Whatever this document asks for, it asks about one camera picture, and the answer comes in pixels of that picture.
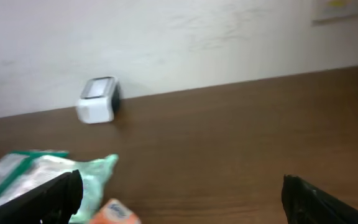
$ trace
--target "device screen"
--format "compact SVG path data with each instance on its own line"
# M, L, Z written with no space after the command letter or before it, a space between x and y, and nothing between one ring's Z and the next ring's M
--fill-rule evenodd
M105 95L108 91L111 81L112 77L96 78L90 80L86 84L85 89L81 94L81 98L98 98Z

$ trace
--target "brown desk surface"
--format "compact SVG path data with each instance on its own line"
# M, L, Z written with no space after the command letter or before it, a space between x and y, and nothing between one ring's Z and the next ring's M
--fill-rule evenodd
M113 123L73 108L0 119L0 156L118 153L104 201L143 223L286 223L284 174L358 209L358 67L124 101Z

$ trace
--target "black object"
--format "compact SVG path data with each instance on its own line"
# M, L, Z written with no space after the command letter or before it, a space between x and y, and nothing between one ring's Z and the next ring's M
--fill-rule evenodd
M0 223L66 224L83 196L78 170L66 172L0 206Z
M114 90L114 93L112 94L111 97L111 107L112 107L112 112L114 114L117 114L120 104L121 104L121 86L117 82L116 89Z
M282 202L289 224L358 224L358 210L299 177L284 176Z

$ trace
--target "white device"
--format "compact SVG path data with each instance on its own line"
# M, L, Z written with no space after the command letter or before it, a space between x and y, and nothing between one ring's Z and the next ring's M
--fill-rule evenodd
M112 121L119 104L120 88L116 77L91 79L77 103L78 119L87 124Z

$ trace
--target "orange packaging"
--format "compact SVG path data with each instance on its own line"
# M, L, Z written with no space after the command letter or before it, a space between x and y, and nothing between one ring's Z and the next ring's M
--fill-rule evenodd
M89 224L140 224L140 220L120 201L110 199L89 221Z

